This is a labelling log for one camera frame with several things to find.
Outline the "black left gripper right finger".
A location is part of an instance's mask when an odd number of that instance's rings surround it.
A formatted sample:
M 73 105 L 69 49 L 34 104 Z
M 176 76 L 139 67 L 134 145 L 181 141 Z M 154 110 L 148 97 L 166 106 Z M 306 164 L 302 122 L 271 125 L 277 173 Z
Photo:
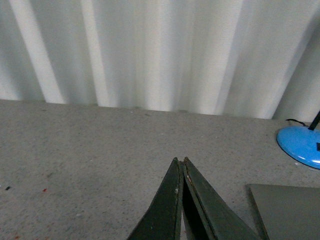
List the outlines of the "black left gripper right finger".
M 183 160 L 182 206 L 187 232 L 195 240 L 259 240 L 195 165 Z

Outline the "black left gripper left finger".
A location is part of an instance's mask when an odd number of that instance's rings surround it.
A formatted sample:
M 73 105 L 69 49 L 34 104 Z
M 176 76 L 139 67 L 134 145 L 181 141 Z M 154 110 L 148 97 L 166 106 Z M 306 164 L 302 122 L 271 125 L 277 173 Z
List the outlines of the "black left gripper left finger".
M 128 239 L 179 240 L 181 238 L 183 187 L 182 162 L 175 157 L 149 208 Z

